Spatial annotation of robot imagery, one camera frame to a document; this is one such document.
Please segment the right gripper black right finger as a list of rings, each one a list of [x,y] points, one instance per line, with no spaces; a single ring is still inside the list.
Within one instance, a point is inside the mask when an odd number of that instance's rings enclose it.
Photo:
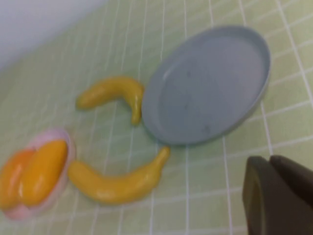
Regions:
[[[270,164],[297,195],[313,195],[312,170],[281,155],[272,155]]]

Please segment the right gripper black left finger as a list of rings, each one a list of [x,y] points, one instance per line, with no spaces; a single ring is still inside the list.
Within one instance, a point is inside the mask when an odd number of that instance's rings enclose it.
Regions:
[[[242,199],[250,235],[313,233],[313,196],[297,195],[270,159],[247,159]]]

